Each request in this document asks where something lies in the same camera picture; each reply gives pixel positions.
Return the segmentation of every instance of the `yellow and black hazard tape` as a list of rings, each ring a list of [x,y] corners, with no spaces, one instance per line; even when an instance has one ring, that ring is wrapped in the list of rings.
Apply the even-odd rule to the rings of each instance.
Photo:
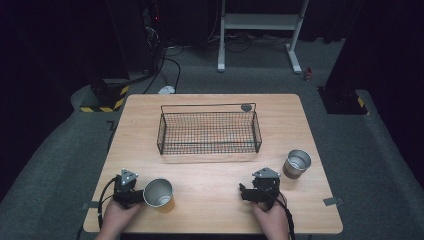
[[[129,86],[125,86],[119,93],[117,100],[110,106],[80,106],[82,112],[116,112],[124,103],[125,95],[127,94]]]

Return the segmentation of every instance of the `wire basket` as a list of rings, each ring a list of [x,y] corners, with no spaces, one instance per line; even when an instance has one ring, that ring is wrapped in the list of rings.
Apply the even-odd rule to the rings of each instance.
[[[163,105],[160,154],[259,152],[262,144],[255,103]]]

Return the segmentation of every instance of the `wooden tabletop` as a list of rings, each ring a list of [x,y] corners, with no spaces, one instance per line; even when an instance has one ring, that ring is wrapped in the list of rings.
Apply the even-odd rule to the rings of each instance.
[[[262,146],[259,153],[160,155],[156,140],[162,105],[256,103]],[[292,149],[303,149],[311,167],[298,179],[282,166]],[[160,213],[144,207],[125,232],[255,234],[261,230],[239,183],[253,188],[252,173],[269,167],[281,173],[280,190],[288,199],[296,233],[332,233],[343,225],[302,104],[294,94],[176,94],[128,97],[93,201],[122,168],[139,174],[136,189],[158,177],[174,187],[175,207]],[[105,196],[113,194],[113,185]],[[98,232],[97,209],[90,208],[84,229]]]

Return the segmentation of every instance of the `person's left hand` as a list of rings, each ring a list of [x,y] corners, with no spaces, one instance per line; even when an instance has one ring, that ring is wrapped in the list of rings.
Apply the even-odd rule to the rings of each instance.
[[[102,228],[96,240],[115,240],[134,216],[137,215],[143,205],[143,203],[138,203],[129,209],[125,209],[119,203],[110,200],[104,214]]]

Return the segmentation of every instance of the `person's right hand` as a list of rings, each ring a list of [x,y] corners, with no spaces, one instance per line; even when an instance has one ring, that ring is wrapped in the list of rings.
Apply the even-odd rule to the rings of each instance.
[[[284,201],[280,195],[278,199],[281,202]],[[252,211],[256,219],[259,222],[259,226],[262,232],[268,238],[268,240],[288,240],[289,239],[289,227],[286,212],[283,207],[275,201],[274,206],[267,212],[264,212],[258,205],[258,203],[251,202]]]

